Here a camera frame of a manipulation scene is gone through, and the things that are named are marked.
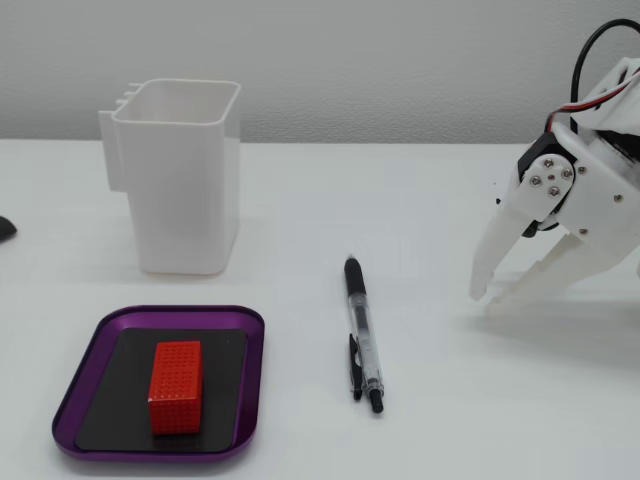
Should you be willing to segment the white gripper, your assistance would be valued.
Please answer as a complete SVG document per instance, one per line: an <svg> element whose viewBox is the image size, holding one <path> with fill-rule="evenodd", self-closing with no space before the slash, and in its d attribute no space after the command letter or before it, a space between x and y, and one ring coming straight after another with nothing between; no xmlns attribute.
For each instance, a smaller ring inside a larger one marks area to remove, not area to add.
<svg viewBox="0 0 640 480"><path fill-rule="evenodd" d="M534 222L567 230L514 285L492 299L498 314L559 293L617 266L639 246L639 166L609 142L589 145L560 125L518 161L474 254L470 296L486 293L496 268Z"/></svg>

